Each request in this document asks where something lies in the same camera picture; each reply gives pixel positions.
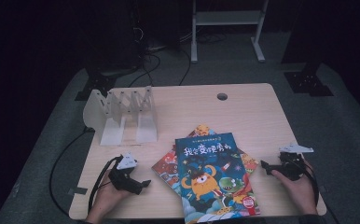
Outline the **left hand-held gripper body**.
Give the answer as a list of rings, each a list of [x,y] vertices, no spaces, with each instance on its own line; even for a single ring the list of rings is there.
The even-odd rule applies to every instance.
[[[141,183],[131,178],[131,173],[137,166],[130,152],[120,155],[111,169],[108,177],[118,190],[126,190],[132,193],[133,188],[141,188]]]

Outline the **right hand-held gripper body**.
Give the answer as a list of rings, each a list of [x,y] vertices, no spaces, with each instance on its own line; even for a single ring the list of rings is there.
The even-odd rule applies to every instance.
[[[298,144],[290,144],[279,148],[279,165],[271,165],[270,171],[276,170],[290,180],[298,180],[306,171],[306,165],[302,153],[313,153],[311,147],[304,147]]]

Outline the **light blue animals picture book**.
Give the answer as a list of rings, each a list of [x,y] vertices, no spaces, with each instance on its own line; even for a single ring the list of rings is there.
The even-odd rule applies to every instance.
[[[205,124],[197,126],[188,137],[213,135],[215,131]],[[247,153],[239,149],[242,163],[248,175],[250,175],[258,166],[258,161],[253,159]],[[178,174],[176,146],[167,152],[153,166],[152,170],[170,187],[175,193],[181,195],[180,180]]]

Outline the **dark blue monster picture book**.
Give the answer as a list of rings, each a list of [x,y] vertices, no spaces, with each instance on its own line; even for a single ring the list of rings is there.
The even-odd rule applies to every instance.
[[[175,150],[186,224],[260,213],[232,133],[177,139]]]

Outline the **white expandable book rack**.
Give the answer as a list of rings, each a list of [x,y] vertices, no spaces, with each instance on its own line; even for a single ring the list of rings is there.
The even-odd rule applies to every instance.
[[[142,89],[112,89],[106,96],[92,90],[83,110],[83,120],[98,136],[101,146],[122,143],[127,119],[135,123],[135,141],[158,141],[158,124],[151,86]]]

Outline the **person's left hand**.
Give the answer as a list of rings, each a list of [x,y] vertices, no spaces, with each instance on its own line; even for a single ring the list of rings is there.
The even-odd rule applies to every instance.
[[[132,195],[126,190],[116,189],[108,177],[109,173],[110,171],[105,172],[102,185],[97,190],[94,204],[88,215],[102,216],[106,218],[115,210],[118,204]]]

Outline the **person's right hand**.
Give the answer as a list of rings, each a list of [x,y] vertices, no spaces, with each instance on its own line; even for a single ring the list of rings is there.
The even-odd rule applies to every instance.
[[[283,184],[292,202],[302,215],[318,214],[313,185],[307,175],[302,175],[298,180],[290,180],[276,170],[272,170],[271,174]]]

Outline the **black stand with square base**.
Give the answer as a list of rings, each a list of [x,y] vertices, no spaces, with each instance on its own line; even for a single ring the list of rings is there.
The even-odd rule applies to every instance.
[[[325,12],[319,11],[323,0],[300,0],[296,22],[293,26],[282,63],[305,63],[297,72],[285,72],[294,93],[310,96],[332,96],[331,90],[316,75],[327,47]]]

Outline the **black stand with dark base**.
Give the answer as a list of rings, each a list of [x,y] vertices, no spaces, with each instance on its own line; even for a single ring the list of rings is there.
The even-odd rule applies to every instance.
[[[88,80],[76,95],[76,101],[87,101],[93,90],[98,90],[103,96],[111,90],[120,77],[132,74],[138,70],[138,65],[114,64],[105,60],[84,60]]]

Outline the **white metal stand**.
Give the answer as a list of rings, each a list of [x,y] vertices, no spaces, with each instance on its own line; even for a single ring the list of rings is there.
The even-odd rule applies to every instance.
[[[197,28],[199,26],[255,25],[256,33],[251,43],[260,63],[266,61],[259,45],[259,38],[265,21],[269,0],[263,0],[260,10],[242,11],[198,11],[197,0],[193,0],[190,61],[198,61]]]

